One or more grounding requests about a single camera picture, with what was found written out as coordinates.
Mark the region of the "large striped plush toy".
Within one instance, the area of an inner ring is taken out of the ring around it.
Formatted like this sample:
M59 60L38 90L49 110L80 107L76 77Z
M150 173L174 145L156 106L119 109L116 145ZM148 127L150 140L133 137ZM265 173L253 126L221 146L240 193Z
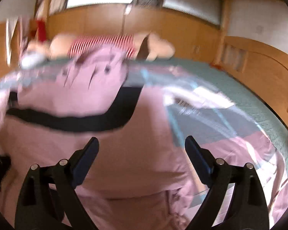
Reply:
M63 57L76 58L82 53L102 45L120 49L127 59L154 61L170 59L175 54L173 44L153 32L140 32L129 35L80 36L60 33L51 41L31 40L27 51L40 53L49 59Z

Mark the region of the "red hanging item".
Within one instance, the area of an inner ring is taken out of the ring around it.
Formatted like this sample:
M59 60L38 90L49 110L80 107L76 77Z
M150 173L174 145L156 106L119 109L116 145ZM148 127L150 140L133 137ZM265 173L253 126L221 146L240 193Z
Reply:
M46 24L43 20L37 20L37 39L40 42L44 42L47 39L46 35Z

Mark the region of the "wooden bed headboard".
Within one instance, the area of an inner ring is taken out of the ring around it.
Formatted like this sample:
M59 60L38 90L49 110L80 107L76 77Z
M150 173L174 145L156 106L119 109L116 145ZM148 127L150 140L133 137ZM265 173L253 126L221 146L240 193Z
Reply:
M288 54L256 40L226 36L220 65L288 128Z

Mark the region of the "wooden wardrobe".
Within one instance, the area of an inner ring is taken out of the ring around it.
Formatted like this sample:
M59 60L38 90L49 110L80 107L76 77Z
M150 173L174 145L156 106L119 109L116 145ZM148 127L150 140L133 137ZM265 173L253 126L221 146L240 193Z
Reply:
M221 61L228 8L220 27L183 12L167 8L101 4L67 9L46 19L49 39L59 33L77 35L132 34L156 32L171 42L176 58L218 65Z

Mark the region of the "white hanging cloth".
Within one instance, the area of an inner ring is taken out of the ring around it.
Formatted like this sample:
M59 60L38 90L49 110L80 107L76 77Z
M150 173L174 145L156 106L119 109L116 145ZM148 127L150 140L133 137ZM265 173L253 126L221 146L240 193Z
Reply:
M8 18L6 19L6 55L7 55L7 65L11 65L11 55L12 48L11 42L17 27L18 17Z

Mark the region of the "plaid pink grey quilt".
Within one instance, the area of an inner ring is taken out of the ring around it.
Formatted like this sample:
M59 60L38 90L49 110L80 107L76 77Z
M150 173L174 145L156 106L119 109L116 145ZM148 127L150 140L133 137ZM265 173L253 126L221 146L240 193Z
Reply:
M18 90L16 107L38 113L44 125L7 115L6 104L0 91L0 153L12 160L0 209L9 221L29 165L53 164L93 136L100 151L76 193L99 227L186 226L208 192L183 150L187 136L231 165L254 165L270 225L288 208L282 155L251 117L199 78L160 67L68 64L56 78Z

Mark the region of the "pink jacket with black stripe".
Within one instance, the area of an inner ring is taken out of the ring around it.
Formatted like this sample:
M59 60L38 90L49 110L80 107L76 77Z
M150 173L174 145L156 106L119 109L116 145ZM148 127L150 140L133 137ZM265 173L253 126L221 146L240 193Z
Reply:
M185 229L196 192L176 142L167 91L125 85L124 54L103 46L64 66L55 80L0 90L0 212L15 223L33 164L52 166L90 139L98 154L76 194L99 229Z

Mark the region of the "white round pillow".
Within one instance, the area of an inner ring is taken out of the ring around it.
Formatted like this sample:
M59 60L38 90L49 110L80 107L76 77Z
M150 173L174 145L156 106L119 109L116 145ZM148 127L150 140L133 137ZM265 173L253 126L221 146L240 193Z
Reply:
M27 70L32 69L47 60L47 57L41 53L26 53L20 61L20 68Z

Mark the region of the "green bed sheet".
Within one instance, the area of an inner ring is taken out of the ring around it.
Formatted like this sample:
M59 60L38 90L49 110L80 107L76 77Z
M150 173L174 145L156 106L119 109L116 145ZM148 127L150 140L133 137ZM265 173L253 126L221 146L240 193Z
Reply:
M108 108L120 88L137 87L162 98L175 145L192 135L227 160L252 160L264 188L288 185L288 130L254 92L206 63L131 60L102 71L97 61L61 59L42 68L34 94L48 114L86 116Z

